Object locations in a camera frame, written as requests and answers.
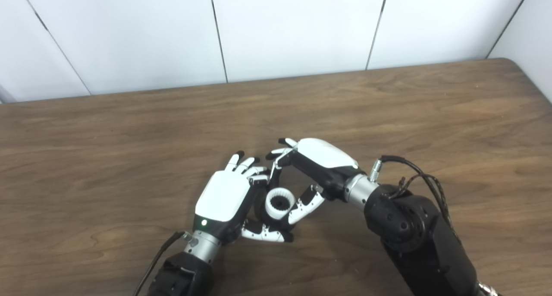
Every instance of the white wall panel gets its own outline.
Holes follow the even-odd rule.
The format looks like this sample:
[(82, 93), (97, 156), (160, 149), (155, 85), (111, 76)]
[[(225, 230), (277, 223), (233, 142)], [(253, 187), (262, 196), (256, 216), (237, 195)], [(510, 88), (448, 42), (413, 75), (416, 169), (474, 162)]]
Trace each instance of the white wall panel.
[(522, 0), (387, 0), (368, 68), (487, 56)]
[(525, 0), (490, 54), (509, 58), (552, 101), (552, 0)]
[(213, 0), (228, 79), (362, 70), (383, 0)]
[(211, 0), (29, 0), (93, 94), (225, 82)]
[(0, 96), (4, 102), (88, 95), (26, 0), (0, 0)]

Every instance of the silver metal wrist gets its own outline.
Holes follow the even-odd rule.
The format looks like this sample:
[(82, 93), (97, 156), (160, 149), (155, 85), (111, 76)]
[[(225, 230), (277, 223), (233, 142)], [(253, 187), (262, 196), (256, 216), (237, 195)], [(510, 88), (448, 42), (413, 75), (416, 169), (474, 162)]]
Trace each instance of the silver metal wrist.
[(355, 208), (364, 211), (368, 197), (378, 188), (379, 184), (371, 182), (366, 174), (358, 174), (345, 186), (345, 201)]
[(219, 239), (205, 231), (196, 230), (194, 231), (193, 239), (186, 245), (185, 252), (194, 255), (207, 264), (211, 264), (215, 260), (220, 247), (221, 243)]

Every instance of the wooden table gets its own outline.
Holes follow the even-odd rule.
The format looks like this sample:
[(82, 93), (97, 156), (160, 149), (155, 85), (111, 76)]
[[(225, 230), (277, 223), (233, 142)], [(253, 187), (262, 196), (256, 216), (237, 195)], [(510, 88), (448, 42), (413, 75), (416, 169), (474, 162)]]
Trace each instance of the wooden table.
[[(0, 294), (130, 295), (210, 175), (279, 137), (325, 139), (365, 170), (408, 157), (444, 183), (481, 281), (552, 295), (552, 107), (509, 60), (0, 105)], [(310, 183), (284, 172), (297, 193)], [(212, 295), (410, 295), (351, 205), (294, 233), (223, 249)]]

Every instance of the white plastic ring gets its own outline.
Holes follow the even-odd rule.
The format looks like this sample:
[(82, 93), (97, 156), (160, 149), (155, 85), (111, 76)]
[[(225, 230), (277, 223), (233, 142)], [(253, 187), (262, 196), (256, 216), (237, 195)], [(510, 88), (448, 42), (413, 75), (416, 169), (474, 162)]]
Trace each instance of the white plastic ring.
[[(270, 201), (277, 196), (282, 196), (288, 200), (289, 202), (288, 209), (282, 210), (274, 207), (274, 205)], [(293, 196), (292, 192), (290, 192), (286, 188), (278, 187), (268, 192), (267, 198), (264, 202), (264, 209), (266, 209), (268, 216), (276, 220), (279, 220), (279, 219), (282, 219), (282, 217), (284, 217), (286, 214), (290, 212), (294, 204), (295, 204), (295, 196)]]

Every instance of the black wire bundle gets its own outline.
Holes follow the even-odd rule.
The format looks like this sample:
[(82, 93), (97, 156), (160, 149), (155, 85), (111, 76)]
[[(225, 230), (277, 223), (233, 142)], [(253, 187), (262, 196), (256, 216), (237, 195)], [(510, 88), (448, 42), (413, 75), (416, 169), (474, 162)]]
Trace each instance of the black wire bundle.
[(138, 283), (138, 286), (136, 287), (136, 290), (134, 290), (134, 293), (132, 296), (138, 296), (140, 294), (140, 290), (142, 289), (142, 286), (146, 283), (147, 277), (150, 276), (151, 272), (154, 270), (155, 265), (161, 258), (161, 255), (163, 255), (164, 251), (167, 251), (167, 249), (172, 245), (172, 243), (175, 243), (178, 239), (180, 239), (185, 234), (185, 231), (174, 233), (159, 249), (157, 254), (154, 257), (154, 260), (151, 261), (150, 266), (147, 268), (146, 273), (142, 277), (142, 280), (140, 280), (140, 283)]
[[(382, 164), (384, 164), (385, 162), (398, 162), (399, 164), (406, 164), (407, 166), (409, 166), (410, 168), (415, 170), (416, 173), (418, 173), (415, 176), (412, 176), (408, 180), (408, 182), (406, 182), (406, 184), (404, 184), (405, 178), (403, 177), (402, 180), (398, 184), (398, 186), (399, 186), (398, 191), (395, 192), (395, 194), (393, 194), (391, 196), (392, 199), (398, 198), (402, 194), (404, 194), (406, 192), (406, 190), (408, 189), (408, 186), (410, 186), (410, 184), (416, 178), (422, 178), (424, 180), (424, 182), (426, 182), (428, 188), (431, 191), (431, 194), (435, 198), (435, 201), (437, 202), (437, 205), (439, 206), (439, 210), (441, 212), (441, 215), (443, 215), (443, 218), (445, 219), (445, 221), (449, 225), (450, 229), (452, 229), (454, 235), (458, 238), (458, 235), (456, 234), (456, 231), (454, 231), (454, 227), (452, 226), (452, 220), (450, 219), (450, 214), (449, 214), (448, 205), (447, 205), (447, 199), (445, 199), (445, 192), (443, 191), (443, 186), (441, 186), (441, 183), (439, 182), (439, 180), (435, 176), (424, 173), (422, 171), (422, 169), (420, 169), (418, 166), (416, 166), (412, 162), (404, 159), (403, 157), (399, 157), (399, 156), (381, 156), (380, 161), (381, 161)], [(433, 183), (431, 182), (430, 179), (433, 180), (433, 182), (435, 182), (435, 185), (437, 186), (437, 189), (435, 189), (435, 186), (433, 185)]]

